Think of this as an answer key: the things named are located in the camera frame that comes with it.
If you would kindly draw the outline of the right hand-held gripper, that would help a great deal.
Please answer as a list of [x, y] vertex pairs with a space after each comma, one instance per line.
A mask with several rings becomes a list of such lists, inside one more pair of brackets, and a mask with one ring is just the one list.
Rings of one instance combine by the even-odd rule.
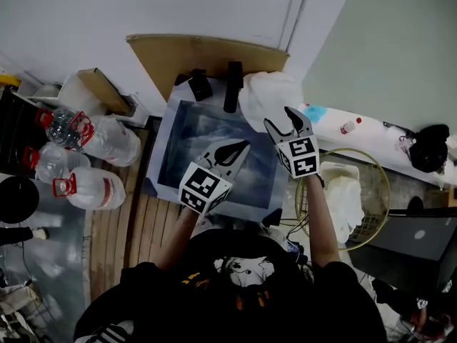
[[263, 120], [268, 135], [273, 143], [277, 144], [281, 164], [293, 179], [319, 173], [319, 150], [311, 121], [301, 111], [290, 106], [285, 106], [284, 111], [297, 135], [305, 137], [295, 138], [293, 129], [284, 134], [271, 120]]

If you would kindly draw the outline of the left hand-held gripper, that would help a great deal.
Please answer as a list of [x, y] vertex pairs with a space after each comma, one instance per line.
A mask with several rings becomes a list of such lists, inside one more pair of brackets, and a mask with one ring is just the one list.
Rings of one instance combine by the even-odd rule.
[[199, 215], [206, 215], [226, 200], [251, 149], [245, 139], [211, 143], [192, 161], [179, 184], [178, 201]]

